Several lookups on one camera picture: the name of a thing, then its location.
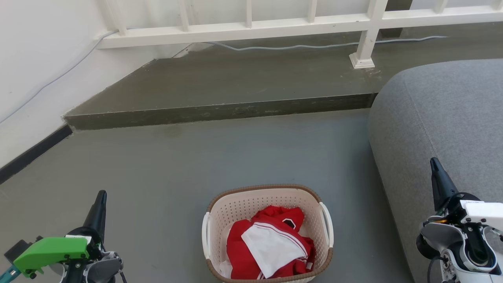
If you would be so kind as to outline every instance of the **white basket handle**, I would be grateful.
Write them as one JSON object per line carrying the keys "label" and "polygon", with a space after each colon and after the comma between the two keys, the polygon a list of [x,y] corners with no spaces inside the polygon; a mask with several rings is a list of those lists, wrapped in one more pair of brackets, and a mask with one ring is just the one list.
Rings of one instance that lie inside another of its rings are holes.
{"label": "white basket handle", "polygon": [[210,218],[210,213],[206,212],[203,218],[203,228],[201,229],[201,238],[203,239],[203,253],[206,259],[210,259],[211,249],[210,244],[208,243],[208,222]]}
{"label": "white basket handle", "polygon": [[330,213],[328,212],[328,208],[323,204],[323,202],[319,203],[321,205],[321,211],[323,211],[323,214],[325,217],[323,218],[323,221],[325,222],[325,227],[328,227],[328,247],[333,248],[333,224],[332,224],[332,218],[330,217]]}

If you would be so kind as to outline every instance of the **laundry basket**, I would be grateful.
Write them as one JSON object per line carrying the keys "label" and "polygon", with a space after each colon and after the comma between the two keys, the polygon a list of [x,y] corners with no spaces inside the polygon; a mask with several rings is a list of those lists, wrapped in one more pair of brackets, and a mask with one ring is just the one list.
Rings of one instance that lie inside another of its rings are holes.
{"label": "laundry basket", "polygon": [[[302,209],[305,215],[302,229],[316,248],[313,271],[274,279],[237,280],[223,277],[219,266],[225,260],[230,227],[236,221],[251,219],[259,210],[270,205]],[[224,283],[309,282],[322,273],[332,259],[333,226],[330,213],[313,190],[301,185],[261,185],[223,192],[208,206],[201,234],[206,263],[211,273]]]}

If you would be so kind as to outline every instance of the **gray fabric upholstery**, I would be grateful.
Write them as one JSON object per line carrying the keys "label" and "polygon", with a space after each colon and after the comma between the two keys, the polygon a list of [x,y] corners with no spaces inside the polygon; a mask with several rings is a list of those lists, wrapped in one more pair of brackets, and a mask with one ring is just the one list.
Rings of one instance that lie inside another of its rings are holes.
{"label": "gray fabric upholstery", "polygon": [[438,157],[459,191],[503,202],[503,59],[400,72],[378,94],[368,130],[409,267],[424,283],[429,261],[415,240],[434,213],[430,158]]}

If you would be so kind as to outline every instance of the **metal railing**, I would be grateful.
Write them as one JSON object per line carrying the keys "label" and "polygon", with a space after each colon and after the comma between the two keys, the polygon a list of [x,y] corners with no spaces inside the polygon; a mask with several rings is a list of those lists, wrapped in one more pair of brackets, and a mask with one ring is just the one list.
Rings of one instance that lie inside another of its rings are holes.
{"label": "metal railing", "polygon": [[253,21],[252,1],[245,0],[244,22],[190,25],[185,0],[178,0],[181,27],[126,29],[119,0],[104,0],[118,33],[103,39],[98,48],[118,48],[176,43],[225,41],[253,38],[297,36],[361,31],[355,53],[350,55],[354,68],[374,67],[371,54],[379,29],[436,26],[503,21],[503,0],[489,6],[446,8],[449,0],[436,0],[433,9],[385,11],[388,0],[370,0],[365,14],[316,16],[317,0],[309,0],[306,18]]}

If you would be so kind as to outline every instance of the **railing post base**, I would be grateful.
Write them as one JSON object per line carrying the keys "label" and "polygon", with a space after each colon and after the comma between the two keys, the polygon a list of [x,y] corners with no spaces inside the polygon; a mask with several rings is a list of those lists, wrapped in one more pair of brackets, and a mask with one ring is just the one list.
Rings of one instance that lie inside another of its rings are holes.
{"label": "railing post base", "polygon": [[351,64],[353,65],[353,68],[355,68],[355,69],[365,69],[365,68],[374,68],[375,67],[372,59],[359,60],[357,58],[356,52],[349,55],[349,59],[351,60]]}

